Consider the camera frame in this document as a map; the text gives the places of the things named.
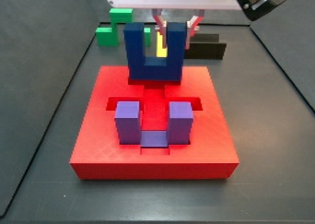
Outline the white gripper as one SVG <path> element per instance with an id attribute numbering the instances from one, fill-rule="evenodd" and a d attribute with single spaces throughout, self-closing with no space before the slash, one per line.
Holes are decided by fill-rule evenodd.
<path id="1" fill-rule="evenodd" d="M 163 18 L 163 9 L 195 9 L 195 14 L 187 21 L 185 49 L 189 49 L 189 41 L 197 31 L 197 24 L 204 18 L 204 10 L 239 10 L 236 0 L 107 0 L 116 8 L 151 9 L 152 18 L 157 25 L 157 31 L 163 37 L 163 47 L 165 43 L 167 21 Z"/>

